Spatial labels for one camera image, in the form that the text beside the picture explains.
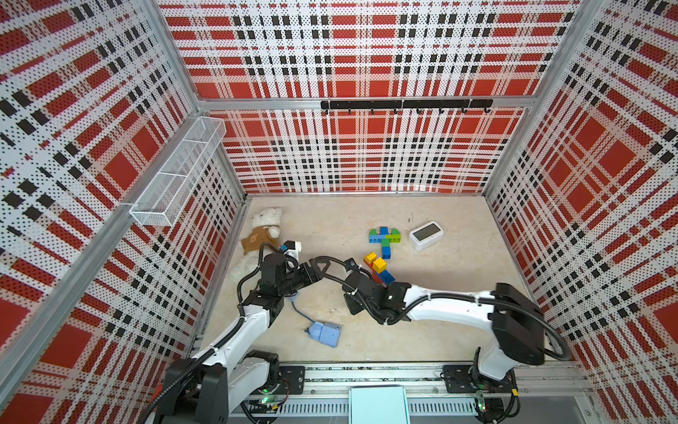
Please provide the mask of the yellow tall lego brick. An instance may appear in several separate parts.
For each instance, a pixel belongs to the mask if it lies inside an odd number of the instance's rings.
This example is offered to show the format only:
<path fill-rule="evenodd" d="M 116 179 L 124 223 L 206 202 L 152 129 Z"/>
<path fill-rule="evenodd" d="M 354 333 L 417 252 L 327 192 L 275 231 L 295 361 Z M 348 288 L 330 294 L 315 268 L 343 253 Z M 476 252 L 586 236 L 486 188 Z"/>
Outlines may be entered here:
<path fill-rule="evenodd" d="M 387 269 L 387 266 L 388 264 L 381 257 L 376 258 L 372 262 L 372 268 L 377 274 L 381 274 L 383 271 L 385 271 Z"/>

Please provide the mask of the yellow small lego brick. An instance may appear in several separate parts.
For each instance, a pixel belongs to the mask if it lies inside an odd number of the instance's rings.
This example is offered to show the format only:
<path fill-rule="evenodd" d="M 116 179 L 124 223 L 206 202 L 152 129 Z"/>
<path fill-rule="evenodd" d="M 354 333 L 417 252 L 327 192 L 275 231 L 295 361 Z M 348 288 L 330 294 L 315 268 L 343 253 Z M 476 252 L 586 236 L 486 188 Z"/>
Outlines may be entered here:
<path fill-rule="evenodd" d="M 372 268 L 374 263 L 379 259 L 379 256 L 376 253 L 371 253 L 368 254 L 367 256 L 364 257 L 364 263 L 369 267 Z"/>

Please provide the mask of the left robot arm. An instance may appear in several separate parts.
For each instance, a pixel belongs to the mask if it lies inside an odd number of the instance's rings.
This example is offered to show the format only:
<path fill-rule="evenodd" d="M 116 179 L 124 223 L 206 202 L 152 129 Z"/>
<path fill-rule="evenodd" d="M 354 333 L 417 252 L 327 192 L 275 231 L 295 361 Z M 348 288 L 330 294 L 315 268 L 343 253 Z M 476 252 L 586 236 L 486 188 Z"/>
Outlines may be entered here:
<path fill-rule="evenodd" d="M 140 423 L 224 423 L 252 392 L 278 385 L 277 354 L 251 346 L 271 327 L 286 298 L 320 281 L 318 272 L 298 259 L 300 251 L 298 241 L 261 244 L 255 269 L 239 281 L 259 279 L 249 294 L 237 293 L 237 318 L 202 351 L 167 369 L 162 390 Z"/>

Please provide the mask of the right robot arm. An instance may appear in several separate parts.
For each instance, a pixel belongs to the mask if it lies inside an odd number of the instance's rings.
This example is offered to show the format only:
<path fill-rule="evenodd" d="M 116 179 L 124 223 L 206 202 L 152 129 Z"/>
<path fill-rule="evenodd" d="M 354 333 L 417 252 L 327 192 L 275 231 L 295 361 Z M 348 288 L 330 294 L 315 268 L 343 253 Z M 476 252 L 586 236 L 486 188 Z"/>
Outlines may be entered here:
<path fill-rule="evenodd" d="M 570 346 L 540 309 L 510 284 L 492 291 L 436 291 L 403 282 L 378 284 L 353 260 L 318 256 L 309 265 L 321 279 L 340 284 L 352 314 L 367 312 L 376 323 L 440 321 L 470 326 L 491 335 L 473 359 L 471 379 L 481 387 L 499 383 L 518 364 L 541 366 L 545 358 L 569 361 Z"/>

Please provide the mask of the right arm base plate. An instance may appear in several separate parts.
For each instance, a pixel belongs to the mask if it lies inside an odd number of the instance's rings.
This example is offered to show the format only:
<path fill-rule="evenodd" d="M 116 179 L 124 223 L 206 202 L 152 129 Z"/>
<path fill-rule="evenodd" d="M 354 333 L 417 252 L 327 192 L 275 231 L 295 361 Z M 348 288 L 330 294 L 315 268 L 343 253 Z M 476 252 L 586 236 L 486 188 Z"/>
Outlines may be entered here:
<path fill-rule="evenodd" d="M 501 381 L 493 380 L 476 373 L 473 365 L 445 365 L 441 372 L 449 394 L 508 394 L 516 385 L 513 376 L 510 371 Z"/>

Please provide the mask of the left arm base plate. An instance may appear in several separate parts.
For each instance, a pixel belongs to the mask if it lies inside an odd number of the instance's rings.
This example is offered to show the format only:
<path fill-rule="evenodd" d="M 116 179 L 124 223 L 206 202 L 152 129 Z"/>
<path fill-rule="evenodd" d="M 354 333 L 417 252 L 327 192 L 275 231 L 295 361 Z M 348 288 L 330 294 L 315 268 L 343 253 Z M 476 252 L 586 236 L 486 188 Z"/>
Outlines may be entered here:
<path fill-rule="evenodd" d="M 280 367 L 278 380 L 276 384 L 270 387 L 269 391 L 256 390 L 253 396 L 264 395 L 301 395 L 305 387 L 305 367 L 304 366 L 282 366 Z"/>

